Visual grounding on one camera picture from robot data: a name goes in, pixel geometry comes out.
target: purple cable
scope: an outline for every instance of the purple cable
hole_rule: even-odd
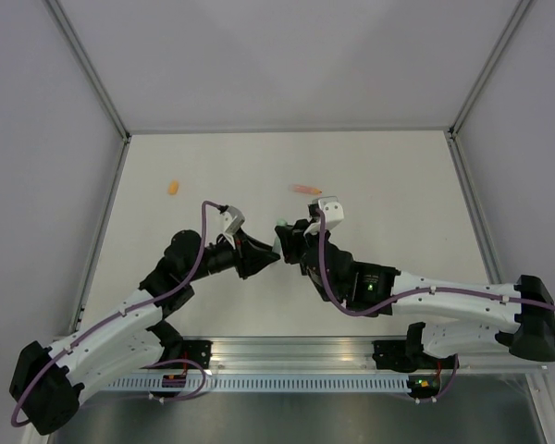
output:
[[[452,387],[452,384],[454,384],[454,381],[456,379],[456,373],[457,373],[458,369],[459,369],[459,356],[458,356],[458,354],[455,354],[454,355],[454,366],[452,367],[452,373],[450,374],[450,379],[448,380],[446,385],[442,388],[442,390],[438,393],[438,395],[433,396],[431,398],[422,398],[422,399],[419,400],[419,403],[423,404],[425,402],[432,402],[434,398],[437,401],[439,398],[441,398],[446,393],[448,393],[448,391],[450,390],[450,387]],[[395,393],[391,393],[390,396],[392,396],[393,398],[397,398],[398,400],[415,402],[415,399],[410,397],[410,396],[397,395]]]
[[[399,299],[407,298],[409,296],[414,296],[415,294],[423,294],[423,293],[429,293],[430,292],[429,287],[404,291],[402,293],[391,296],[390,298],[386,299],[385,301],[380,302],[380,303],[378,303],[378,304],[376,304],[376,305],[374,305],[370,308],[367,308],[365,310],[362,310],[360,312],[354,312],[352,310],[349,310],[349,309],[345,308],[343,305],[341,305],[339,303],[339,301],[335,297],[335,294],[333,293],[333,289],[331,289],[331,285],[329,284],[329,281],[328,281],[328,278],[327,278],[327,267],[325,265],[325,244],[326,244],[325,237],[326,237],[326,234],[327,234],[327,227],[326,227],[326,222],[325,222],[325,213],[323,213],[323,211],[320,210],[320,209],[317,209],[316,212],[320,216],[320,227],[319,227],[319,233],[318,233],[318,235],[319,235],[319,239],[318,239],[318,264],[319,264],[319,269],[320,269],[320,272],[321,272],[321,279],[323,281],[323,287],[325,288],[325,292],[327,293],[327,297],[331,300],[331,302],[333,302],[333,305],[335,305],[335,307],[340,312],[342,312],[342,313],[344,313],[345,315],[348,315],[348,316],[355,316],[355,317],[367,316],[367,315],[371,315],[372,313],[379,312],[384,307],[386,307],[388,305],[391,305],[392,303],[398,301]],[[467,296],[475,296],[476,298],[490,299],[490,300],[493,300],[493,301],[503,301],[501,296],[498,296],[497,294],[485,293],[484,291],[455,289],[453,287],[437,287],[436,292],[440,292],[440,293],[458,293],[458,294],[464,294],[464,295],[467,295]],[[546,310],[550,310],[552,312],[555,312],[555,305],[552,305],[550,303],[532,301],[532,300],[529,300],[529,299],[521,299],[521,298],[510,298],[508,301],[509,302],[520,303],[520,304],[524,304],[524,305],[533,305],[535,307],[544,308]]]
[[[165,398],[165,402],[168,401],[186,401],[186,400],[190,400],[193,398],[196,398],[197,396],[199,396],[199,392],[202,391],[205,387],[205,382],[207,379],[207,374],[205,373],[205,370],[199,365],[197,364],[195,361],[192,361],[191,359],[171,359],[169,361],[163,361],[162,363],[156,363],[156,364],[151,364],[151,365],[146,365],[143,368],[156,368],[156,367],[161,367],[163,365],[167,365],[167,364],[188,364],[191,365],[195,368],[197,368],[200,373],[202,374],[202,383],[191,393],[184,395],[184,396],[175,396],[173,398]],[[101,405],[107,405],[109,403],[112,402],[117,402],[117,401],[131,401],[131,400],[148,400],[150,399],[149,396],[144,396],[144,395],[129,395],[129,396],[124,396],[121,398],[114,398],[113,400],[108,400],[108,401],[101,401],[101,402],[91,402],[91,403],[87,403],[87,404],[82,404],[81,409],[89,409],[92,407],[99,407]]]
[[[202,262],[202,258],[204,257],[205,234],[206,234],[206,230],[207,230],[207,218],[206,218],[206,215],[205,215],[206,206],[212,206],[216,209],[220,208],[220,205],[218,205],[217,203],[213,203],[213,202],[210,202],[210,201],[203,201],[202,202],[202,241],[200,242],[200,249],[197,252],[197,257],[195,259],[195,263],[193,264],[193,267],[191,268],[191,271],[183,279],[183,281],[180,284],[178,284],[177,287],[175,287],[173,290],[167,291],[166,293],[161,294],[160,296],[152,298],[148,301],[135,303],[135,304],[131,305],[130,307],[128,307],[128,309],[126,310],[126,313],[130,313],[130,312],[133,312],[134,310],[138,310],[139,308],[142,308],[145,305],[149,305],[151,303],[162,301],[162,300],[168,298],[169,296],[172,296],[177,291],[180,291],[180,290],[184,289],[190,283],[191,279],[193,278],[193,276],[197,272],[197,268],[200,266],[200,263]],[[83,340],[85,340],[86,338],[91,336],[92,333],[97,331],[99,328],[106,326],[111,321],[114,321],[114,320],[116,320],[117,318],[119,318],[121,316],[122,316],[122,314],[120,312],[116,312],[116,313],[111,314],[110,316],[106,317],[105,319],[97,322],[95,325],[93,325],[92,327],[87,329],[84,333],[82,333],[75,340],[73,340],[70,343],[70,349],[74,349],[74,348],[78,347],[78,345]],[[30,384],[24,389],[24,391],[22,392],[22,395],[20,395],[20,398],[18,399],[17,405],[15,406],[15,410],[13,411],[12,415],[10,416],[10,424],[13,427],[23,427],[23,426],[26,426],[30,422],[28,419],[25,420],[25,421],[21,421],[21,422],[19,422],[19,420],[18,420],[20,410],[22,409],[22,405],[25,403],[27,398],[29,398],[29,394],[35,388],[37,383],[41,380],[41,378],[45,375],[45,373],[47,373],[47,370],[49,370],[51,368],[51,366],[54,365],[57,361],[62,359],[62,357],[66,353],[67,353],[66,350],[63,350],[60,353],[58,353],[49,363],[47,363],[45,365],[44,368],[42,368],[37,373],[37,375],[35,375],[35,377],[31,380]]]
[[[197,386],[197,388],[191,393],[187,395],[182,395],[182,396],[175,396],[173,398],[165,398],[165,402],[186,401],[186,400],[192,400],[193,398],[197,398],[198,393],[204,389],[205,381],[207,380],[207,374],[205,373],[204,368],[201,367],[199,364],[197,364],[195,361],[192,361],[191,359],[171,359],[170,361],[163,361],[162,363],[148,365],[148,366],[145,366],[144,368],[156,368],[166,364],[188,364],[197,368],[202,374],[202,383],[199,386]]]

